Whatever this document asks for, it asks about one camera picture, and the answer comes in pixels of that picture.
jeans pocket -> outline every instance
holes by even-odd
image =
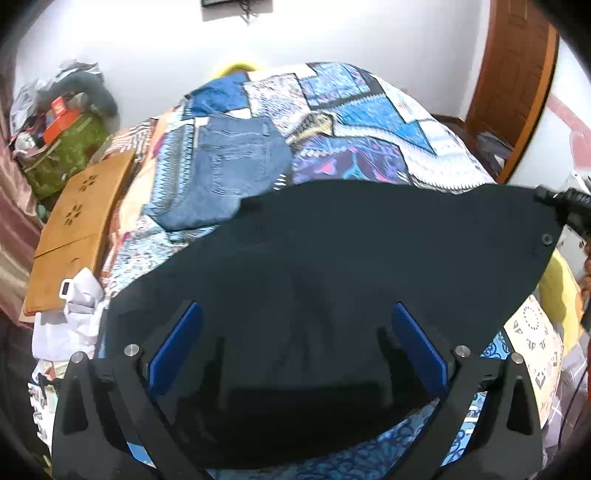
[[[269,148],[264,143],[225,147],[211,155],[212,190],[215,193],[248,195],[267,174]]]

black cable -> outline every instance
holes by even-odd
[[[583,384],[583,379],[586,377],[586,373],[588,370],[589,370],[589,361],[587,361],[587,368],[583,372],[583,375],[581,376],[581,380],[579,380],[579,384],[577,385],[577,389],[574,391],[574,394],[573,394],[572,398],[570,399],[569,406],[566,407],[566,412],[562,418],[562,424],[560,425],[560,431],[558,433],[558,450],[560,450],[560,444],[562,443],[562,431],[564,430],[564,424],[566,423],[566,419],[569,416],[570,407],[573,406],[574,399],[577,396],[577,393],[579,393],[579,389],[581,388],[581,385]]]

yellow pillow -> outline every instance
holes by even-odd
[[[564,328],[564,354],[579,341],[583,333],[580,325],[583,316],[581,289],[564,257],[554,250],[544,275],[538,284],[540,305],[552,322]]]

gray fabric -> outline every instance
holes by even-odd
[[[587,375],[587,345],[589,335],[584,333],[574,348],[562,360],[560,382],[556,394],[552,399],[552,408],[548,422],[542,429],[542,441],[548,455],[548,460],[558,451],[558,436],[563,421],[563,415],[569,406],[575,389],[581,380],[582,375]],[[562,445],[565,444],[572,434],[574,425],[579,417],[581,409],[587,401],[587,381],[583,380],[579,391],[576,393],[573,405],[570,407],[569,416],[564,424],[562,434]]]

bolt head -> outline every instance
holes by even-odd
[[[70,360],[72,360],[75,364],[79,364],[80,362],[82,362],[82,360],[84,360],[84,353],[83,352],[75,352],[70,357]]]
[[[525,361],[525,359],[523,358],[523,355],[521,355],[520,353],[514,352],[511,354],[511,361],[519,365],[522,364]]]
[[[135,356],[139,352],[139,346],[135,343],[130,343],[128,346],[125,347],[123,352],[127,356]]]
[[[470,349],[466,345],[458,345],[456,347],[456,355],[461,358],[467,358],[470,356]]]

